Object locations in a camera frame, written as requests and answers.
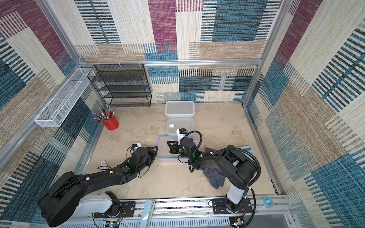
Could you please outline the grey cleaning cloth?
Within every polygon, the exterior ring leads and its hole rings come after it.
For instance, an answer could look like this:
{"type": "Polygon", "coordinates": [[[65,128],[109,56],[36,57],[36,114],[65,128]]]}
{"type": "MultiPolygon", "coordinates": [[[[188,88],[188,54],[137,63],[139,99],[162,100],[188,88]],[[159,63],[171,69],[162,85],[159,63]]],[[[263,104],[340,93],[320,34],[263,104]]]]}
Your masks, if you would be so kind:
{"type": "Polygon", "coordinates": [[[226,176],[216,164],[216,158],[213,157],[210,152],[215,152],[215,149],[205,147],[205,152],[209,153],[209,156],[205,156],[203,162],[201,162],[203,168],[203,174],[209,180],[211,186],[216,190],[224,186],[226,176]]]}

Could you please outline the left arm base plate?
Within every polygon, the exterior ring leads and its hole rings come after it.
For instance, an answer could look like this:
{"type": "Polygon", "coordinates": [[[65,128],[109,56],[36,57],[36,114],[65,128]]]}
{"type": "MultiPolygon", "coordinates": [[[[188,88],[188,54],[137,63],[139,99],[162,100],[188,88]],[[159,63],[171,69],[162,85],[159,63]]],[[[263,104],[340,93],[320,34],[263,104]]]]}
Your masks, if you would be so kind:
{"type": "Polygon", "coordinates": [[[124,215],[122,215],[120,218],[131,218],[134,215],[136,202],[135,201],[121,201],[119,203],[119,206],[117,207],[116,213],[114,213],[114,205],[112,206],[112,215],[109,214],[109,210],[105,213],[95,213],[94,218],[95,219],[107,219],[107,218],[119,218],[121,216],[121,213],[124,212],[124,215]]]}

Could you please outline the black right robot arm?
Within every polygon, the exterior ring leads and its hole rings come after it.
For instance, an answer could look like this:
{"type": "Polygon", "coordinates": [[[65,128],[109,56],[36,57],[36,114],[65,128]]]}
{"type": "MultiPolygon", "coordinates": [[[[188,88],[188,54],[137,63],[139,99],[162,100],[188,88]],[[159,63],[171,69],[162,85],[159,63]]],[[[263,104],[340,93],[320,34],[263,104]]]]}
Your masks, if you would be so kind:
{"type": "Polygon", "coordinates": [[[169,153],[187,158],[190,172],[217,171],[231,183],[225,195],[229,213],[238,213],[248,205],[246,196],[261,175],[258,159],[248,151],[229,145],[217,151],[201,152],[193,139],[183,137],[180,141],[168,141],[169,153]]]}

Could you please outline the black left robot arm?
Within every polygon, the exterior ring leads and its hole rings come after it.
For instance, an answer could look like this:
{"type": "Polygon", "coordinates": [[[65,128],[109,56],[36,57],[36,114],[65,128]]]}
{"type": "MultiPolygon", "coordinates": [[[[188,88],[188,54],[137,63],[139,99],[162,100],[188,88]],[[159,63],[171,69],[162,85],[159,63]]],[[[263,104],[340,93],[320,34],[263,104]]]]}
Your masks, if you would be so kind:
{"type": "Polygon", "coordinates": [[[123,185],[154,162],[158,147],[138,147],[122,164],[101,172],[75,175],[66,172],[40,197],[38,206],[49,227],[57,227],[75,212],[80,200],[98,190],[123,185]]]}

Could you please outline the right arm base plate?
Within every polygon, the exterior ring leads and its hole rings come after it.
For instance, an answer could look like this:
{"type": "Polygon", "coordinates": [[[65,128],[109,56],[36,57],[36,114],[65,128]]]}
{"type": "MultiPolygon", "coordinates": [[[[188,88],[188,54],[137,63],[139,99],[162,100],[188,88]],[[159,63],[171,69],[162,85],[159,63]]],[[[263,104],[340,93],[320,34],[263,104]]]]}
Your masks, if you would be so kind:
{"type": "Polygon", "coordinates": [[[215,198],[212,200],[214,214],[243,214],[253,213],[253,204],[249,198],[242,198],[238,204],[234,204],[228,198],[215,198]]]}

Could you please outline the blue-rimmed clear lunch box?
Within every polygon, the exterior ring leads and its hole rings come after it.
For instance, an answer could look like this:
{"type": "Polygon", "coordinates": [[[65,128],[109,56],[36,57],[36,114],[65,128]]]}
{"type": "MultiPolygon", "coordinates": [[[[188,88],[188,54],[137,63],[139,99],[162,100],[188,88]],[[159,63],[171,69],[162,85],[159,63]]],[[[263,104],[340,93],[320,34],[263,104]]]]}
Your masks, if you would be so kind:
{"type": "Polygon", "coordinates": [[[156,157],[161,162],[188,162],[188,158],[178,158],[179,154],[170,153],[170,147],[167,144],[168,141],[178,141],[178,136],[168,135],[159,137],[157,142],[158,151],[156,157]]]}

